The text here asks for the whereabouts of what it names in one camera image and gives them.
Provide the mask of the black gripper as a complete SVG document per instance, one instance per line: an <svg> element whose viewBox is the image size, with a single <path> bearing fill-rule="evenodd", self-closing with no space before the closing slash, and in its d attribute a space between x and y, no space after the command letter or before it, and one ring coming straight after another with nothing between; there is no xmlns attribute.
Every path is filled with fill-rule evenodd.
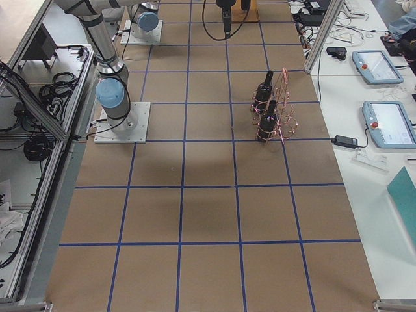
<svg viewBox="0 0 416 312"><path fill-rule="evenodd" d="M224 28L224 37L231 37L231 7L236 0L216 0L216 5L222 9L222 22Z"/></svg>

